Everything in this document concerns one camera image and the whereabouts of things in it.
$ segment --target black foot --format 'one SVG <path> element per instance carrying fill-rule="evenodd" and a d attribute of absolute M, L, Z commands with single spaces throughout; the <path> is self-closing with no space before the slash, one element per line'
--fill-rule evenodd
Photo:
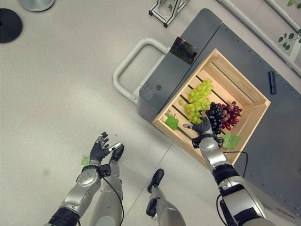
<path fill-rule="evenodd" d="M 121 147 L 119 147 L 118 149 L 115 149 L 112 153 L 111 160 L 118 161 L 122 156 L 123 150 L 124 150 L 123 145 L 121 145 Z"/>
<path fill-rule="evenodd" d="M 160 181 L 162 180 L 163 176 L 164 176 L 164 170 L 158 169 L 158 170 L 155 172 L 154 176 L 153 176 L 152 179 L 151 179 L 150 184 L 149 184 L 148 187 L 147 187 L 147 191 L 148 191 L 149 193 L 151 193 L 151 187 L 152 187 L 152 186 L 159 186 Z"/>
<path fill-rule="evenodd" d="M 150 200 L 146 208 L 146 214 L 149 215 L 150 217 L 154 217 L 157 213 L 156 205 L 157 205 L 157 199 Z"/>

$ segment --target black cable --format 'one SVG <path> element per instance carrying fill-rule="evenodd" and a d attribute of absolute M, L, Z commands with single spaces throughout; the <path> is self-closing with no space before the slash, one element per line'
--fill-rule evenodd
<path fill-rule="evenodd" d="M 224 143 L 224 138 L 219 137 L 219 138 L 217 138 L 217 141 L 218 141 L 218 142 L 217 142 L 218 147 L 221 148 L 222 145 L 223 145 L 223 143 Z M 244 173 L 243 173 L 243 176 L 242 176 L 242 177 L 245 177 L 246 167 L 247 167 L 247 165 L 248 165 L 248 160 L 249 160 L 249 155 L 248 155 L 248 153 L 247 153 L 247 152 L 224 152 L 224 153 L 244 153 L 244 154 L 246 154 L 246 164 L 245 164 L 245 169 L 244 169 Z"/>
<path fill-rule="evenodd" d="M 248 153 L 247 152 L 225 152 L 225 153 L 244 153 L 244 154 L 246 154 L 246 164 L 245 164 L 245 169 L 244 169 L 244 173 L 243 173 L 243 176 L 242 176 L 242 177 L 244 177 L 245 173 L 246 173 L 246 167 L 248 165 L 248 160 L 249 160 Z"/>
<path fill-rule="evenodd" d="M 124 209 L 123 209 L 123 205 L 122 205 L 122 200 L 121 200 L 119 194 L 117 193 L 117 191 L 115 190 L 115 188 L 114 188 L 114 187 L 113 187 L 113 186 L 112 186 L 105 178 L 103 178 L 103 180 L 104 180 L 105 182 L 107 182 L 108 185 L 113 189 L 113 191 L 115 192 L 115 194 L 117 195 L 117 197 L 118 197 L 118 199 L 119 199 L 119 201 L 120 201 L 120 205 L 121 205 L 121 208 L 122 208 L 122 218 L 121 218 L 121 222 L 120 222 L 119 226 L 121 226 L 121 224 L 122 224 L 122 222 L 123 222 L 123 218 L 124 218 Z"/>
<path fill-rule="evenodd" d="M 220 217 L 221 221 L 224 223 L 224 225 L 225 225 L 225 226 L 228 226 L 228 225 L 226 224 L 226 222 L 224 222 L 224 220 L 222 219 L 221 214 L 220 214 L 220 211 L 219 211 L 219 209 L 218 209 L 218 200 L 219 200 L 220 197 L 221 197 L 221 194 L 219 194 L 219 195 L 217 196 L 217 198 L 216 198 L 216 211 L 217 211 L 218 216 Z"/>

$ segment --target green leaf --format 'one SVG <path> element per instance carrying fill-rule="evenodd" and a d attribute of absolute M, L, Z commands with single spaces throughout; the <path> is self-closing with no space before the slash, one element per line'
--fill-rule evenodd
<path fill-rule="evenodd" d="M 289 0 L 287 6 L 291 6 L 293 4 L 293 0 Z"/>
<path fill-rule="evenodd" d="M 89 162 L 90 162 L 90 155 L 87 155 L 87 156 L 84 156 L 82 159 L 81 159 L 81 165 L 83 166 L 87 166 L 89 165 Z"/>
<path fill-rule="evenodd" d="M 222 146 L 224 148 L 229 148 L 229 149 L 234 149 L 240 140 L 239 136 L 235 136 L 230 133 L 225 134 L 223 138 L 224 138 L 224 143 L 222 144 Z"/>
<path fill-rule="evenodd" d="M 290 33 L 290 35 L 288 36 L 288 39 L 293 39 L 294 37 L 294 33 Z"/>
<path fill-rule="evenodd" d="M 165 124 L 169 126 L 172 130 L 178 129 L 179 120 L 176 119 L 173 115 L 169 115 L 168 119 L 166 119 Z"/>

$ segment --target gray floor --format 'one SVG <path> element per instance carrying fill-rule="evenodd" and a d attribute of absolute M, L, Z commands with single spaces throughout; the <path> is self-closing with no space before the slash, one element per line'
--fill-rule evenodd
<path fill-rule="evenodd" d="M 33 13 L 16 0 L 0 2 L 24 24 L 18 39 L 0 45 L 2 226 L 46 223 L 74 185 L 82 155 L 104 130 L 111 144 L 126 147 L 120 162 L 125 226 L 156 225 L 145 208 L 146 186 L 158 167 L 166 172 L 162 189 L 187 225 L 222 225 L 212 176 L 113 88 L 114 69 L 140 39 L 170 46 L 202 8 L 209 8 L 299 92 L 301 80 L 216 1 L 191 0 L 168 29 L 148 16 L 153 3 L 56 0 L 51 9 Z M 145 48 L 121 82 L 134 90 L 159 56 Z M 292 225 L 269 212 L 268 218 L 278 226 Z"/>

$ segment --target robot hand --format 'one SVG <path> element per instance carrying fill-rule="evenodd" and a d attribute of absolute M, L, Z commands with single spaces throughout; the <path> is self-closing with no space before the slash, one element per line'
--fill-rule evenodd
<path fill-rule="evenodd" d="M 208 119 L 208 116 L 201 112 L 202 123 L 197 125 L 189 125 L 189 124 L 183 124 L 183 127 L 193 129 L 198 133 L 198 137 L 192 139 L 192 145 L 194 148 L 200 148 L 199 144 L 201 143 L 202 139 L 206 137 L 211 137 L 212 140 L 215 140 L 217 142 L 217 136 L 213 134 L 210 121 Z"/>
<path fill-rule="evenodd" d="M 193 129 L 199 137 L 192 139 L 195 148 L 199 147 L 206 164 L 218 185 L 222 196 L 222 212 L 229 226 L 272 226 L 265 218 L 264 208 L 251 188 L 238 175 L 223 152 L 219 149 L 217 136 L 213 134 L 208 117 L 198 125 L 183 126 Z"/>
<path fill-rule="evenodd" d="M 94 194 L 101 186 L 101 179 L 109 176 L 109 164 L 101 165 L 101 161 L 110 152 L 123 149 L 121 143 L 111 147 L 106 145 L 108 134 L 103 132 L 95 141 L 90 152 L 90 163 L 82 169 L 76 179 L 76 185 L 66 195 L 57 212 L 45 226 L 75 226 L 89 207 Z"/>
<path fill-rule="evenodd" d="M 95 141 L 90 152 L 89 165 L 100 166 L 102 159 L 110 153 L 110 150 L 108 149 L 109 145 L 106 145 L 106 143 L 109 141 L 107 136 L 108 134 L 103 132 Z"/>

